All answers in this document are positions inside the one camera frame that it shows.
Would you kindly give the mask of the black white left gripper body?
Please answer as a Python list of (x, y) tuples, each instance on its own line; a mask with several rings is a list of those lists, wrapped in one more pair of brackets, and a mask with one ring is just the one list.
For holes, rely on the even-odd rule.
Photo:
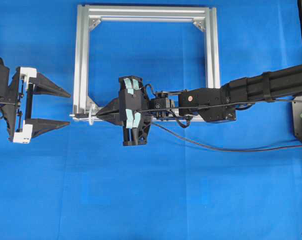
[(29, 144), (32, 138), (33, 125), (27, 124), (26, 120), (21, 124), (21, 99), (24, 97), (24, 87), (28, 89), (31, 78), (37, 77), (37, 69), (32, 67), (18, 67), (8, 86), (6, 96), (6, 124), (8, 139), (12, 143)]

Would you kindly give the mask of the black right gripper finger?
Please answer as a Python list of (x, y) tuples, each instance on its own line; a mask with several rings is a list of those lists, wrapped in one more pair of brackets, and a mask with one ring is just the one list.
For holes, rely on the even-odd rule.
[(101, 108), (98, 112), (98, 116), (104, 116), (109, 114), (118, 114), (119, 113), (119, 99), (114, 98), (110, 101), (105, 107)]
[(98, 115), (97, 118), (116, 126), (123, 126), (123, 121), (120, 119), (119, 114)]

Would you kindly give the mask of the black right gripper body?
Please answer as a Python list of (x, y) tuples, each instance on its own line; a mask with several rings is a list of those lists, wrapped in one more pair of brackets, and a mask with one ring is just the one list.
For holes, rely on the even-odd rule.
[(151, 127), (149, 97), (143, 85), (143, 79), (137, 76), (124, 76), (118, 79), (120, 89), (119, 119), (122, 121), (123, 145), (145, 145)]

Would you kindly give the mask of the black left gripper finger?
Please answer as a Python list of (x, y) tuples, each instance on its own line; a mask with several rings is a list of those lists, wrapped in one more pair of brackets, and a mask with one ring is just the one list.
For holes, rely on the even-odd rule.
[(33, 93), (35, 95), (51, 95), (63, 98), (71, 97), (67, 91), (56, 85), (40, 72), (36, 74), (36, 77), (31, 77), (29, 83), (33, 84)]
[(70, 124), (69, 121), (42, 119), (42, 118), (29, 118), (25, 121), (26, 124), (32, 125), (31, 138), (36, 138), (44, 133), (58, 130)]

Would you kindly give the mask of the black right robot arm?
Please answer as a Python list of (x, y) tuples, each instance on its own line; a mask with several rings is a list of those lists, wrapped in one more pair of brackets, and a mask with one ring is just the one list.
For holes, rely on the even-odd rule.
[(236, 120), (236, 112), (251, 108), (256, 103), (273, 103), (279, 98), (302, 96), (302, 64), (278, 71), (264, 72), (254, 77), (243, 77), (220, 88), (197, 88), (180, 91), (153, 91), (140, 77), (120, 77), (118, 97), (100, 109), (95, 116), (105, 122), (121, 126), (123, 145), (147, 143), (153, 119), (176, 121), (190, 126), (199, 116), (207, 123)]

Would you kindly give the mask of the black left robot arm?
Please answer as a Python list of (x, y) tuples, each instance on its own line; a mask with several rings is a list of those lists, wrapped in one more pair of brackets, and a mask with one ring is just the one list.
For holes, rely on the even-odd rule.
[(6, 122), (8, 140), (28, 144), (44, 133), (68, 126), (68, 121), (32, 118), (33, 96), (50, 95), (69, 98), (71, 95), (49, 80), (36, 68), (17, 67), (9, 82), (10, 69), (0, 58), (0, 120)]

